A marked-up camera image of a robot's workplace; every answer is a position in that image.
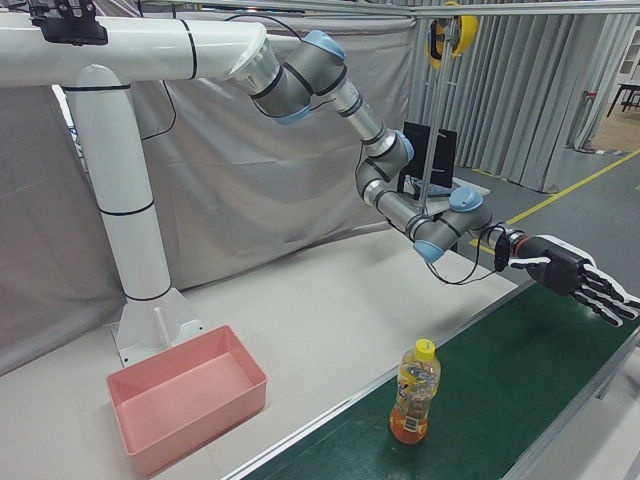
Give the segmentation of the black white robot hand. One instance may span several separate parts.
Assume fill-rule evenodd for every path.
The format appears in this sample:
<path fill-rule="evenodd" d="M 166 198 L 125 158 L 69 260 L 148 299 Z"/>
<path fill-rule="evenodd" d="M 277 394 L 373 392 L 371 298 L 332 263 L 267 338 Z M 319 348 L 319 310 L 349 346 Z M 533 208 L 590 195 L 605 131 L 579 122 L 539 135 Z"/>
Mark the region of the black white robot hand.
<path fill-rule="evenodd" d="M 600 270 L 589 253 L 557 237 L 523 237 L 515 244 L 509 265 L 526 270 L 536 282 L 572 297 L 615 327 L 639 315 L 637 296 Z"/>

